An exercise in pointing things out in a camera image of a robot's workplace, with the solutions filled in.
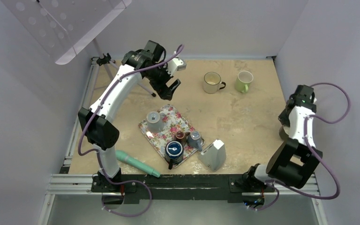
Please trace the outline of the blue-grey small mug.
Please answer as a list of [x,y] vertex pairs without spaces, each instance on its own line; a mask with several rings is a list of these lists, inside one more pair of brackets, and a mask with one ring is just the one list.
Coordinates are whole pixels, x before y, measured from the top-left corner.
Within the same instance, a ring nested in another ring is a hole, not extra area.
[[189,147],[197,149],[199,152],[203,150],[203,140],[198,131],[192,131],[187,137],[187,144]]

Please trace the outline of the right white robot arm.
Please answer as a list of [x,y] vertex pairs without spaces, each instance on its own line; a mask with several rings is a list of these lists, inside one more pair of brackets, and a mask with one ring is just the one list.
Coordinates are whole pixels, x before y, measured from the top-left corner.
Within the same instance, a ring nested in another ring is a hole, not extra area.
[[319,165],[315,157],[323,156],[317,150],[312,137],[304,140],[304,131],[309,135],[304,120],[316,113],[315,93],[312,87],[298,85],[286,102],[278,119],[283,127],[289,127],[288,137],[280,145],[267,165],[256,164],[243,175],[244,184],[251,191],[264,185],[266,180],[279,181],[290,187],[302,188]]

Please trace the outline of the cream mug black handle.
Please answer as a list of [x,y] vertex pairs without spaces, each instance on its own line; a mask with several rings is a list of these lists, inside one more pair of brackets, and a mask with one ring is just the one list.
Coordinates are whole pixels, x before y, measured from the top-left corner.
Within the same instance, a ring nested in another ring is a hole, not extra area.
[[216,72],[208,72],[203,77],[203,90],[208,94],[214,94],[218,90],[226,87],[226,83],[222,81],[221,76]]

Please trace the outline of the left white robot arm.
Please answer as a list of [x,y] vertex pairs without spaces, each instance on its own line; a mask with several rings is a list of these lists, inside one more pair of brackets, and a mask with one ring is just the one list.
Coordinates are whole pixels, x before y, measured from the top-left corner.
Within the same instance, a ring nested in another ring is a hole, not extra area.
[[[102,96],[89,108],[80,108],[78,119],[82,134],[78,143],[78,154],[97,154],[98,173],[105,176],[103,186],[108,191],[117,191],[125,184],[125,181],[121,180],[121,170],[115,152],[120,132],[112,124],[119,108],[131,90],[144,78],[149,80],[151,87],[162,100],[171,101],[181,82],[179,79],[171,85],[167,85],[167,82],[173,78],[179,67],[176,61],[183,48],[183,44],[179,45],[175,53],[164,61],[161,60],[161,56],[166,52],[165,48],[151,40],[144,49],[127,52],[116,76]],[[85,137],[94,147],[82,152],[82,140]]]

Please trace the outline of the grey mug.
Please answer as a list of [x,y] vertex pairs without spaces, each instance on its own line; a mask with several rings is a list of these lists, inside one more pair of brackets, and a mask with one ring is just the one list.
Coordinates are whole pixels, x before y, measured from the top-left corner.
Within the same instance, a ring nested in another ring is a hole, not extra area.
[[164,128],[164,115],[158,111],[151,111],[146,116],[147,129],[152,133],[160,133]]

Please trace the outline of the light green mug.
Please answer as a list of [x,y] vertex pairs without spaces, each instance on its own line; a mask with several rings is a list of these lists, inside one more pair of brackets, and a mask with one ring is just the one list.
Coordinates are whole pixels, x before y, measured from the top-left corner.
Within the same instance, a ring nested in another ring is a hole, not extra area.
[[241,93],[247,93],[249,86],[254,80],[254,76],[249,71],[240,71],[237,75],[237,79],[234,88]]

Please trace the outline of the brown small mug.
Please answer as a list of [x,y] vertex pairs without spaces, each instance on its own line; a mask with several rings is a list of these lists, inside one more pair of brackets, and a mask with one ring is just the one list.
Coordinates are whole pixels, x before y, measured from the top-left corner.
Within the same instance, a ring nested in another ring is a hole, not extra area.
[[178,130],[174,135],[174,139],[175,141],[179,142],[182,146],[185,146],[189,135],[190,132],[183,132],[181,130]]

